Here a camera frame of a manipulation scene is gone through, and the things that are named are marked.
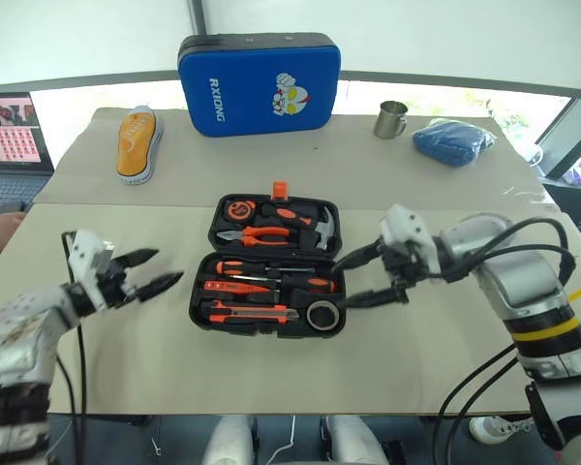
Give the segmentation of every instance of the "cartoon sticker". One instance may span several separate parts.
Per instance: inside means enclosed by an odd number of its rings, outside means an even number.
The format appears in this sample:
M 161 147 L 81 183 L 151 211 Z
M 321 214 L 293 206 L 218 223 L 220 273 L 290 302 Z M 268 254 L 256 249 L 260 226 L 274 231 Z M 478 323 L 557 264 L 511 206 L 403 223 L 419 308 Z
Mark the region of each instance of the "cartoon sticker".
M 278 116 L 298 114 L 312 100 L 308 91 L 295 85 L 296 79 L 288 73 L 280 73 L 275 80 L 278 91 L 273 94 L 273 112 Z

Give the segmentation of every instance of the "metal cup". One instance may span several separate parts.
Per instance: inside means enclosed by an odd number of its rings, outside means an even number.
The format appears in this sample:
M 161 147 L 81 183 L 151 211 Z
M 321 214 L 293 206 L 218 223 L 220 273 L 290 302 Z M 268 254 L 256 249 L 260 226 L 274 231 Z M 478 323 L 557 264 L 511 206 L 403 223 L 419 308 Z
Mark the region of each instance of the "metal cup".
M 381 104 L 381 112 L 375 123 L 373 133 L 381 139 L 394 139 L 403 134 L 407 127 L 407 111 L 405 104 L 389 100 Z

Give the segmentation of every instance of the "orange screwdriver handle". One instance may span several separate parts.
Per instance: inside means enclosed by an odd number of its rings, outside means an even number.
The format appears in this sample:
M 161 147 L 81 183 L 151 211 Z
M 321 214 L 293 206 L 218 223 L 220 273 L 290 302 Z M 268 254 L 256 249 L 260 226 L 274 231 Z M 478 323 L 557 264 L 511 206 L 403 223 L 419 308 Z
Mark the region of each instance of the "orange screwdriver handle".
M 227 276 L 237 274 L 264 274 L 266 273 L 266 266 L 261 263 L 245 263 L 239 260 L 235 261 L 219 261 L 215 265 L 217 274 L 225 274 Z
M 282 286 L 328 294 L 336 291 L 336 285 L 329 279 L 305 278 L 303 276 L 283 276 Z
M 313 230 L 317 226 L 317 221 L 309 216 L 300 216 L 298 213 L 287 208 L 278 208 L 275 205 L 266 203 L 262 206 L 261 213 L 263 216 L 273 216 L 282 221 L 283 225 L 293 226 L 296 228 Z

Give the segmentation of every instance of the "laptop keyboard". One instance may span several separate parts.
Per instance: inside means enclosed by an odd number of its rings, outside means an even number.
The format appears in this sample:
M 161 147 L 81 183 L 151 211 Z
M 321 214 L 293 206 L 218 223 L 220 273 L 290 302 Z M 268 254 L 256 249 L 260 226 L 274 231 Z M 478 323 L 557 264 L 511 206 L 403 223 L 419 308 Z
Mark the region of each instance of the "laptop keyboard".
M 0 202 L 24 201 L 30 203 L 46 183 L 47 178 L 40 177 L 29 179 L 0 177 Z

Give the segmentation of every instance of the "orange pliers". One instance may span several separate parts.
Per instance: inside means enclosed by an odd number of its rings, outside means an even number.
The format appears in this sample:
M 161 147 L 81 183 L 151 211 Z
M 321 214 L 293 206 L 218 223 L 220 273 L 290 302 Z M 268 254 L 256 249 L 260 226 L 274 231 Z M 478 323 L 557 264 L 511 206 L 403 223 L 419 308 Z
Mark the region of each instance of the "orange pliers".
M 260 240 L 258 237 L 262 235 L 280 235 L 282 237 L 289 237 L 291 230 L 287 228 L 279 228 L 277 226 L 269 226 L 264 228 L 253 228 L 248 226 L 242 231 L 222 231 L 218 232 L 217 236 L 224 240 L 240 240 L 246 247 L 253 247 L 255 245 L 289 245 L 286 241 L 267 241 Z

